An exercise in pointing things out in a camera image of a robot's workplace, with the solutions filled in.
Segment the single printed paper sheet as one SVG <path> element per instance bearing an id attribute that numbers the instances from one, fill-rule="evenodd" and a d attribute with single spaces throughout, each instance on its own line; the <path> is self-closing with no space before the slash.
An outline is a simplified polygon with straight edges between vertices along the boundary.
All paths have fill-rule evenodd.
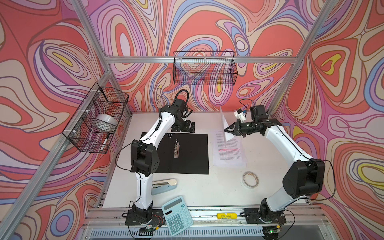
<path id="1" fill-rule="evenodd" d="M 226 129 L 227 127 L 229 127 L 229 125 L 228 125 L 227 120 L 226 120 L 226 118 L 225 118 L 225 116 L 224 116 L 224 113 L 223 113 L 223 111 L 222 111 L 222 107 L 220 107 L 220 114 L 221 114 L 221 119 L 222 119 L 222 124 L 223 124 L 224 139 L 225 139 L 225 142 L 228 142 L 228 141 L 230 141 L 231 139 L 234 138 L 234 135 L 231 134 L 231 133 L 227 133 L 227 132 L 225 131 L 225 129 Z"/>

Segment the printed paper stack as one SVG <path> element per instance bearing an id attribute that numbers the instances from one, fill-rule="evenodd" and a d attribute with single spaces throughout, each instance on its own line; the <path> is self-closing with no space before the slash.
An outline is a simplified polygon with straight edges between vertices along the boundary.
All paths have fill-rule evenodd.
<path id="1" fill-rule="evenodd" d="M 247 158 L 242 146 L 242 140 L 238 137 L 231 137 L 222 131 L 215 131 L 213 137 L 213 165 L 219 168 L 245 168 Z"/>

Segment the white black file folder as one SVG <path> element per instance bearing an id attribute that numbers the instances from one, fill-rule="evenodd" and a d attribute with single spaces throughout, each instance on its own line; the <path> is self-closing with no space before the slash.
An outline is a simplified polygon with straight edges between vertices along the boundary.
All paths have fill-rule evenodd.
<path id="1" fill-rule="evenodd" d="M 208 175 L 207 134 L 167 133 L 160 142 L 156 173 Z"/>

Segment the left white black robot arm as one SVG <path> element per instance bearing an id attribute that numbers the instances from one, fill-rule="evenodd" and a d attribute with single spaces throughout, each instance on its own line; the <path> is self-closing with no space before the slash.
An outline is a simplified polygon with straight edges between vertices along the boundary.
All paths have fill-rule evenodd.
<path id="1" fill-rule="evenodd" d="M 152 215 L 153 174 L 160 165 L 158 146 L 168 130 L 194 133 L 195 123 L 187 119 L 191 110 L 187 100 L 174 99 L 171 105 L 159 109 L 159 117 L 150 130 L 138 141 L 131 143 L 131 170 L 138 181 L 138 200 L 133 203 L 133 213 L 142 218 Z"/>

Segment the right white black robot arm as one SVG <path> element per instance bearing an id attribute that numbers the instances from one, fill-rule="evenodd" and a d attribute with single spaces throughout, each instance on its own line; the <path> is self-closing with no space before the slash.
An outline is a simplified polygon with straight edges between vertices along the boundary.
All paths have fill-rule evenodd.
<path id="1" fill-rule="evenodd" d="M 307 154 L 285 131 L 277 120 L 269 118 L 265 106 L 251 107 L 251 121 L 245 111 L 234 112 L 236 121 L 225 128 L 225 133 L 246 137 L 259 133 L 269 140 L 284 157 L 290 168 L 283 177 L 283 186 L 272 196 L 263 199 L 258 214 L 263 221 L 281 214 L 286 207 L 321 192 L 324 182 L 325 162 Z"/>

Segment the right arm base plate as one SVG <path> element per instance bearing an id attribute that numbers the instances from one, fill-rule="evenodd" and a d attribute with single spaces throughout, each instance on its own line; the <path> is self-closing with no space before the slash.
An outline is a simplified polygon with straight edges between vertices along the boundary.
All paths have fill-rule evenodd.
<path id="1" fill-rule="evenodd" d="M 287 220 L 283 211 L 271 212 L 260 208 L 244 208 L 240 213 L 247 224 L 284 225 Z"/>

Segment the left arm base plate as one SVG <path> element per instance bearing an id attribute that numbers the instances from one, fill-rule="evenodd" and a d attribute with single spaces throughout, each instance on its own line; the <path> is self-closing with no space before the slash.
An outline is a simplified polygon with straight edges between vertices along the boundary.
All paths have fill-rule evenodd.
<path id="1" fill-rule="evenodd" d="M 152 226 L 160 227 L 166 223 L 163 211 L 160 209 L 150 209 L 145 213 L 129 210 L 121 215 L 125 219 L 126 226 Z"/>

